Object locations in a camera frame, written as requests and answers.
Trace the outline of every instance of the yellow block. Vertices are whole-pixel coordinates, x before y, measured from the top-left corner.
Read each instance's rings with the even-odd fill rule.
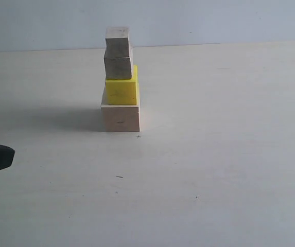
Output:
[[[129,80],[105,80],[108,104],[137,104],[138,70],[133,66]]]

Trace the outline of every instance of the stacked blocks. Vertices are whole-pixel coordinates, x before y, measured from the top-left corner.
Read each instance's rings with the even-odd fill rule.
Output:
[[[101,110],[106,131],[140,131],[138,70],[132,62],[129,28],[107,28],[104,63],[106,79]]]

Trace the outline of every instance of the white wall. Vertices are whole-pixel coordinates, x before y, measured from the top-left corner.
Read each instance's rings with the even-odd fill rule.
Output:
[[[0,51],[295,40],[295,0],[0,0]]]

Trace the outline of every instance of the block tower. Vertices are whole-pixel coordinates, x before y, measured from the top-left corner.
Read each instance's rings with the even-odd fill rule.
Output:
[[[140,131],[138,70],[132,61],[128,27],[107,28],[104,64],[101,111],[106,131]]]

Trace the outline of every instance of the gray block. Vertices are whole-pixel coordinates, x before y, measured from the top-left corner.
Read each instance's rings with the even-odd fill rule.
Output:
[[[132,78],[133,61],[132,48],[129,56],[125,58],[110,58],[108,56],[108,49],[104,55],[105,73],[108,80],[127,80]]]
[[[108,27],[106,31],[106,48],[109,58],[129,57],[129,28]]]

